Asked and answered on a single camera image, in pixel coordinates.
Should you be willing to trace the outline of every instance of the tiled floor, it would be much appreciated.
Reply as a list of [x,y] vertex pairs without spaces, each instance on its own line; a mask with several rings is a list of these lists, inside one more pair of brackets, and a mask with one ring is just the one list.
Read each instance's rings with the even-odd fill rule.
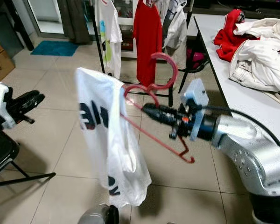
[[[42,39],[33,38],[37,45]],[[75,224],[81,215],[99,203],[108,203],[107,191],[98,183],[86,144],[78,124],[74,69],[83,66],[100,70],[96,45],[80,46],[73,57],[34,56],[24,49],[14,57],[16,68],[3,80],[14,87],[14,96],[38,89],[46,95],[40,106],[29,113],[36,122],[20,123],[6,131],[21,143],[16,162],[31,175],[56,172],[49,182],[26,182],[0,188],[0,224]],[[123,60],[122,80],[136,81],[136,61]],[[156,83],[164,84],[171,76],[166,64],[157,64]],[[204,81],[211,105],[223,105],[218,86],[207,66],[189,74]],[[179,74],[174,90],[174,107]],[[138,104],[150,102],[148,96],[130,95]],[[160,98],[167,104],[167,98]],[[177,150],[179,141],[168,138],[170,127],[152,122],[141,111],[127,104],[130,118]],[[188,165],[168,150],[135,131],[152,178],[147,198],[140,207],[120,210],[122,224],[251,223],[248,194],[233,166],[210,143],[186,140],[196,158]],[[21,176],[8,167],[0,180]]]

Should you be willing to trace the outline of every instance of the silver robotic arm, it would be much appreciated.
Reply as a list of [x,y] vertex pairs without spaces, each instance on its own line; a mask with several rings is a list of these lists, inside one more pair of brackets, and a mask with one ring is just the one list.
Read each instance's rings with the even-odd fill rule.
[[208,97],[200,79],[192,81],[181,100],[178,110],[145,104],[143,112],[160,123],[172,126],[170,138],[175,139],[179,135],[189,136],[190,140],[198,137],[211,141],[237,167],[244,186],[250,192],[254,220],[280,223],[280,146],[250,121],[204,114],[204,108],[208,108]]

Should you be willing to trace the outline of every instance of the blue mat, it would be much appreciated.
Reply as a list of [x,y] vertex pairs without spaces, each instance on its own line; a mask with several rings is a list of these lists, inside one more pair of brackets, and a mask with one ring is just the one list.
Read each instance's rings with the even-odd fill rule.
[[32,55],[73,56],[78,45],[66,41],[42,41]]

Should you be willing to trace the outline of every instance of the black cable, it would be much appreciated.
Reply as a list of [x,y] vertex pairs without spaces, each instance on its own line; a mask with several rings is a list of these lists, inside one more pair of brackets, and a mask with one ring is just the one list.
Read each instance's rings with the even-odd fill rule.
[[277,137],[266,126],[264,126],[258,120],[249,116],[248,114],[245,114],[238,110],[234,110],[234,109],[230,109],[230,108],[226,108],[226,107],[220,107],[220,106],[201,106],[201,105],[193,106],[193,105],[191,105],[191,107],[194,107],[194,109],[198,109],[198,110],[205,109],[205,110],[227,111],[227,112],[237,113],[245,118],[248,118],[249,120],[253,121],[258,126],[260,126],[263,130],[265,130],[271,136],[271,138],[274,140],[274,142],[280,147],[280,141],[277,139]]

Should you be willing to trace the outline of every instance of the white jacket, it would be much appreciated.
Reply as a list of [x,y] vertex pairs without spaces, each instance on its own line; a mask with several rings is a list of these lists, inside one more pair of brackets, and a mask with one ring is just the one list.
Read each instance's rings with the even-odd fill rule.
[[229,79],[266,91],[280,103],[280,19],[266,18],[236,26],[235,35],[250,34],[260,40],[247,40],[239,46],[230,64]]
[[[280,91],[280,52],[270,41],[243,42],[234,54],[229,79],[245,87],[262,91]],[[270,97],[280,102],[279,95]]]

